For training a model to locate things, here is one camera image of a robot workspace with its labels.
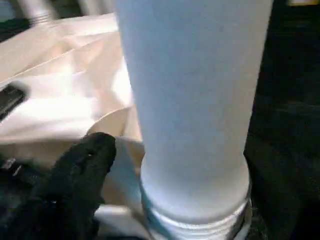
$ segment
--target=threaded metal end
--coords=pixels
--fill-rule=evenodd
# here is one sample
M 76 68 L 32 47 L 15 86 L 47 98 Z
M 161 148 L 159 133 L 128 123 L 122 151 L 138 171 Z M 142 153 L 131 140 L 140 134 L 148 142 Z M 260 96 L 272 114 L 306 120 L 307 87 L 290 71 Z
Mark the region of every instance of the threaded metal end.
M 50 24 L 53 21 L 51 14 L 39 15 L 33 17 L 30 20 L 31 25 Z
M 172 220 L 154 208 L 146 209 L 150 233 L 155 240 L 230 240 L 239 232 L 248 206 L 245 201 L 232 214 L 206 224 L 186 224 Z

